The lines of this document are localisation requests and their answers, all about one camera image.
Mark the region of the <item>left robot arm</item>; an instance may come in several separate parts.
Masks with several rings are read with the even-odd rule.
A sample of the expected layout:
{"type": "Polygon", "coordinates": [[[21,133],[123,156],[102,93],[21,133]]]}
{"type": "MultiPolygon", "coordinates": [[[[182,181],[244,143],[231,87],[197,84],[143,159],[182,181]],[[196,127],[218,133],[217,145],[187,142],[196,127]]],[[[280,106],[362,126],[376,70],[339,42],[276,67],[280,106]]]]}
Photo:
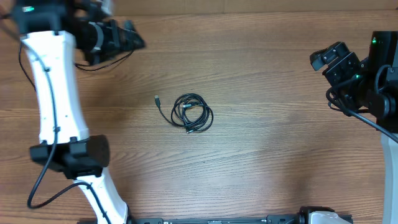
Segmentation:
{"type": "Polygon", "coordinates": [[[133,223],[108,166],[109,142],[83,118],[75,71],[104,69],[145,46],[131,21],[112,18],[112,1],[16,1],[11,17],[26,50],[40,110],[31,159],[61,172],[89,201],[96,223],[133,223]]]}

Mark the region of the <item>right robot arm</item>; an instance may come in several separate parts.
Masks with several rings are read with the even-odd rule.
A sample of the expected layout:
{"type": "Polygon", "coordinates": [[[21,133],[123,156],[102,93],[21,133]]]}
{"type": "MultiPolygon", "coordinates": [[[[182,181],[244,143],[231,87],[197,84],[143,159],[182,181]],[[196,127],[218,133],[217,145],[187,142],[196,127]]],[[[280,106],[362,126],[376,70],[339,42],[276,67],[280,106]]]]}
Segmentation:
{"type": "Polygon", "coordinates": [[[344,42],[310,55],[331,87],[328,106],[381,134],[385,184],[383,223],[397,223],[397,32],[374,31],[369,55],[359,60],[344,42]]]}

